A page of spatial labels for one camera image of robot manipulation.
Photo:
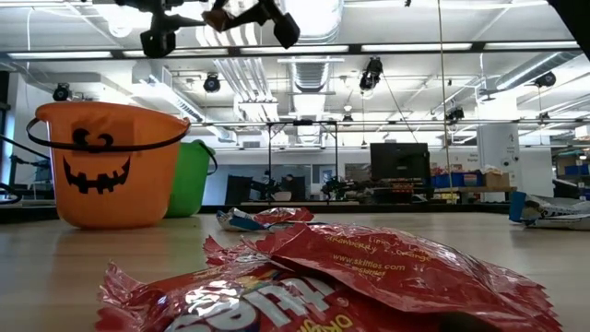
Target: bucket handle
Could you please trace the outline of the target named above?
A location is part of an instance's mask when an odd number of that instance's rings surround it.
[[[137,152],[137,151],[145,151],[154,148],[164,148],[169,146],[170,144],[176,143],[183,139],[183,137],[188,134],[188,131],[191,128],[191,124],[186,125],[186,129],[180,133],[178,136],[175,136],[171,139],[167,139],[165,141],[161,141],[158,143],[151,143],[145,145],[138,145],[138,146],[96,146],[96,145],[79,145],[79,144],[72,144],[72,143],[64,143],[64,142],[51,142],[44,139],[40,139],[35,137],[33,134],[30,133],[30,129],[36,125],[40,120],[38,118],[34,118],[30,120],[29,124],[27,124],[27,135],[29,139],[41,146],[49,147],[49,148],[59,148],[59,149],[66,149],[66,150],[73,150],[73,151],[86,151],[86,152]]]
[[[209,158],[213,160],[213,164],[215,165],[215,170],[213,170],[212,172],[207,172],[207,176],[208,175],[213,175],[213,173],[218,171],[218,160],[215,159],[215,156],[213,155],[213,153],[211,152],[211,150],[205,145],[205,143],[203,142],[199,142],[199,144],[201,145],[201,148],[204,148],[206,151],[206,154],[209,155]]]

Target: monitor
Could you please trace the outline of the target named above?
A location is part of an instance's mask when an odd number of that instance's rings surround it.
[[[371,177],[430,179],[431,155],[426,143],[371,143]]]

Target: orange pumpkin bucket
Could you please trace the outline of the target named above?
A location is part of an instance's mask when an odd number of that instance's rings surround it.
[[[30,129],[48,125],[49,141]],[[29,138],[51,148],[55,205],[62,219],[89,229],[153,226],[166,214],[180,143],[190,123],[105,102],[42,105]]]

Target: camera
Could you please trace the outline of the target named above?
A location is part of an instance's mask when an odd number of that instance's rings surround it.
[[[209,93],[215,93],[221,89],[221,84],[219,83],[219,78],[217,73],[209,73],[206,75],[205,83],[203,84],[203,89]]]
[[[463,107],[455,106],[452,109],[450,109],[449,111],[447,111],[447,114],[444,117],[445,117],[445,120],[448,120],[451,122],[451,125],[454,125],[459,120],[465,118],[465,112],[463,112]]]
[[[379,83],[379,76],[384,71],[384,64],[381,63],[381,58],[379,56],[374,56],[369,61],[369,64],[362,72],[362,77],[360,78],[359,87],[362,91],[368,91],[371,89],[375,89],[377,83]]]
[[[553,87],[555,82],[557,81],[557,77],[552,72],[548,72],[547,74],[535,79],[533,85],[537,86],[537,88],[541,87]]]
[[[67,101],[72,97],[72,91],[68,83],[58,83],[57,88],[53,92],[54,101]]]

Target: wooden table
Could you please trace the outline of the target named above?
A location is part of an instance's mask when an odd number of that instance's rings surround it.
[[[516,191],[516,187],[452,187],[452,188],[437,188],[434,189],[435,194],[457,193],[459,194],[459,202],[467,204],[467,193],[505,193],[506,201],[510,200],[510,193]]]
[[[333,214],[326,222],[395,227],[504,267],[548,287],[564,331],[586,331],[590,312],[590,232],[524,231],[495,214]],[[222,245],[241,234],[213,216],[166,220],[135,231],[77,231],[62,221],[0,226],[2,331],[91,331],[102,274],[110,260],[142,281],[205,267],[208,235]]]

